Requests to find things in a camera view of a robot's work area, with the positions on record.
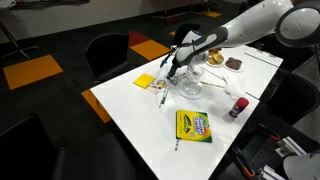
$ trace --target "chair backrest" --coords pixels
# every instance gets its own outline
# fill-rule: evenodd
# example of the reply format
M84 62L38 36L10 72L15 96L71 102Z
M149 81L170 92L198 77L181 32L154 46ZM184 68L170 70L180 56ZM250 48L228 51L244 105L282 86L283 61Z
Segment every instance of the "chair backrest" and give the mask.
M94 38L85 55L96 77L127 60L129 35L108 33Z
M191 30L198 31L199 28L200 28L199 24L193 24L193 23L186 23L186 24L180 25L174 35L173 45L180 45L184 37L189 33L189 31Z
M50 179L58 150L31 114L0 132L0 179Z
M309 81L293 73L285 75L278 90L267 102L272 113L290 125L312 112L319 104L318 89Z

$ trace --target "orange floor tile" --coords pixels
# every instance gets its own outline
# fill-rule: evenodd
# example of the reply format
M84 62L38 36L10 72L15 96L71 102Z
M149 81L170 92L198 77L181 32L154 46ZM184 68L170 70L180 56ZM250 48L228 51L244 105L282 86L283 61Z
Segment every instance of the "orange floor tile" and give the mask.
M157 43L154 40L148 40L144 43L131 47L132 50L151 61L161 55L164 55L170 51L169 48Z
M135 46L137 44L146 42L150 40L150 38L144 36L143 34L140 34L139 32L136 31L131 31L128 32L129 34L129 47Z
M219 17L219 16L221 16L221 14L216 13L216 12L212 12L212 11L205 11L202 14L205 14L205 15L210 16L210 17Z
M89 103L89 105L92 107L92 109L98 114L98 116L100 117L103 123L107 123L108 121L111 120L110 115L102 107L102 105L96 99L96 97L92 94L90 89L83 91L81 94L84 97L84 99Z
M51 55L28 60L3 68L9 89L39 81L41 79L61 73L63 70Z

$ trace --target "robotic arm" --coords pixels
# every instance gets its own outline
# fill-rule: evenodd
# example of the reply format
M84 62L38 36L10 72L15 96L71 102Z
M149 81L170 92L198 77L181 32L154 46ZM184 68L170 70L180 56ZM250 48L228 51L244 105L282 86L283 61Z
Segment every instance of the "robotic arm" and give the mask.
M176 50L167 78L172 78L181 66L206 62L209 49L247 44L274 33L276 27L276 37L285 45L310 45L310 40L320 38L319 11L318 2L293 8L290 0L265 0L204 36L190 31Z

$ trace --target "sticky note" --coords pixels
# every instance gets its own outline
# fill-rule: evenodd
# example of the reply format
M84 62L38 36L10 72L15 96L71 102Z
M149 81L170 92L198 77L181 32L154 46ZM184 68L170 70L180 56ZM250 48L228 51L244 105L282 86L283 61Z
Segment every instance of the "sticky note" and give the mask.
M147 88L148 85L154 80L155 78L143 73L138 79L136 79L133 83L137 86L142 87L143 89Z

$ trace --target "red bottle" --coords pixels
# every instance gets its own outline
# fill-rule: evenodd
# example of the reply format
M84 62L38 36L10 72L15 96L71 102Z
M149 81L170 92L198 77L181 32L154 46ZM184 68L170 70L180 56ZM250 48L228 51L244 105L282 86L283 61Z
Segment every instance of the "red bottle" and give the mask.
M249 101L246 98L239 98L238 101L233 105L231 111L229 111L229 115L233 118L238 117L240 114L249 104Z

